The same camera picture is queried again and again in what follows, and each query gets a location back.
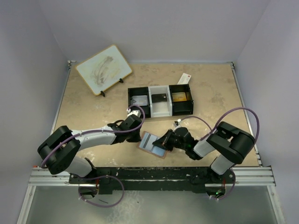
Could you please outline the white card with portrait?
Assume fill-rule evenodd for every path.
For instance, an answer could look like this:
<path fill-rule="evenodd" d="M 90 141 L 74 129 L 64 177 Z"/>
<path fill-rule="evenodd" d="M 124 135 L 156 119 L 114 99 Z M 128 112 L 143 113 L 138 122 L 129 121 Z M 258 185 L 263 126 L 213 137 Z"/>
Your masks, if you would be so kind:
<path fill-rule="evenodd" d="M 131 103 L 133 105 L 146 106 L 148 104 L 147 95 L 132 96 Z"/>

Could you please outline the light blue card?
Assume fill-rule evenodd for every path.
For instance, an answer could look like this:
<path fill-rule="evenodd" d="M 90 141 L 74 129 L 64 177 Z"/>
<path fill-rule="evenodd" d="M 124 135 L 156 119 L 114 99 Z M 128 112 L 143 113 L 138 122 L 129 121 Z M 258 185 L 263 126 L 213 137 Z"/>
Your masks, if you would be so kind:
<path fill-rule="evenodd" d="M 154 146 L 152 148 L 152 153 L 159 157 L 164 157 L 166 155 L 166 151 L 164 149 L 161 149 L 159 147 Z"/>

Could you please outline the pink leather card holder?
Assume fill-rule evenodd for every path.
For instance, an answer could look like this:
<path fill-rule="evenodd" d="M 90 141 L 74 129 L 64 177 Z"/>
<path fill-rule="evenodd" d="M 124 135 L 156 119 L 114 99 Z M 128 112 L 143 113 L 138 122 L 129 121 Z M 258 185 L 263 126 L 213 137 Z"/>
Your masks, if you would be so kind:
<path fill-rule="evenodd" d="M 166 150 L 153 145 L 153 142 L 159 138 L 159 136 L 144 131 L 137 148 L 158 158 L 164 159 L 167 155 Z"/>

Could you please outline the white card with grey stripe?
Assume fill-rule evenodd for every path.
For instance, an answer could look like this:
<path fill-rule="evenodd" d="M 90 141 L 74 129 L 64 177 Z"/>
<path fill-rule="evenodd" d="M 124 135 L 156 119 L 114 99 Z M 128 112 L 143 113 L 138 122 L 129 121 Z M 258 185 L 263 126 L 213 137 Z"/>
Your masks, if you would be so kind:
<path fill-rule="evenodd" d="M 153 142 L 158 140 L 159 137 L 156 135 L 153 135 L 151 133 L 148 132 L 144 132 L 143 133 L 143 137 L 141 139 L 141 142 L 139 144 L 139 148 L 146 150 L 146 151 L 152 151 L 153 148 Z"/>

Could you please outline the black card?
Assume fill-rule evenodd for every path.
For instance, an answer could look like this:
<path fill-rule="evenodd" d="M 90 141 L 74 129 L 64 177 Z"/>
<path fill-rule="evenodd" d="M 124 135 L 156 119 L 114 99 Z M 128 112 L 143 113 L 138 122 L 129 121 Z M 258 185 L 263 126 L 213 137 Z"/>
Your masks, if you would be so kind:
<path fill-rule="evenodd" d="M 152 94 L 151 95 L 152 103 L 167 102 L 166 93 Z"/>

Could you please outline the gold card from holder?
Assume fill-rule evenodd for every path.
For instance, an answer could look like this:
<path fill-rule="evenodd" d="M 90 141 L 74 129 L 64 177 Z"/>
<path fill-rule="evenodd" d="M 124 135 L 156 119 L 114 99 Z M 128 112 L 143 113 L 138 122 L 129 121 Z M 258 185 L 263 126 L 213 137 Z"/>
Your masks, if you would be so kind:
<path fill-rule="evenodd" d="M 173 102 L 187 101 L 186 93 L 185 92 L 172 93 L 172 101 Z"/>

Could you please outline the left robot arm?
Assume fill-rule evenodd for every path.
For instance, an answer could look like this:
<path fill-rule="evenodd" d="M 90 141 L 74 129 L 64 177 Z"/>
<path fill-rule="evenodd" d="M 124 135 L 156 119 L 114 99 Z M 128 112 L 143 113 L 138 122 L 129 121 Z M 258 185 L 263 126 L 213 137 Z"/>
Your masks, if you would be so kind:
<path fill-rule="evenodd" d="M 98 129 L 71 130 L 67 126 L 59 127 L 38 148 L 42 159 L 41 168 L 51 174 L 68 172 L 79 176 L 84 182 L 95 180 L 98 171 L 88 158 L 81 158 L 77 153 L 83 149 L 118 143 L 140 142 L 140 129 L 144 122 L 138 111 L 131 112 L 125 120 L 109 123 Z"/>

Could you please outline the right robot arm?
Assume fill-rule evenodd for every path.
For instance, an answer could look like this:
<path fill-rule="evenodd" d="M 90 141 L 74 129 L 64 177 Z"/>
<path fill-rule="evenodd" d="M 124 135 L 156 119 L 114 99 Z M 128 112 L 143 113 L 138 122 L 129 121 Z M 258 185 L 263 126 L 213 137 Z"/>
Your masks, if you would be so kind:
<path fill-rule="evenodd" d="M 186 127 L 179 126 L 168 130 L 153 145 L 166 151 L 182 149 L 193 160 L 201 160 L 209 153 L 218 151 L 220 155 L 212 162 L 207 175 L 210 181 L 219 182 L 228 169 L 243 162 L 255 142 L 256 139 L 248 132 L 222 121 L 215 132 L 202 140 L 194 139 Z"/>

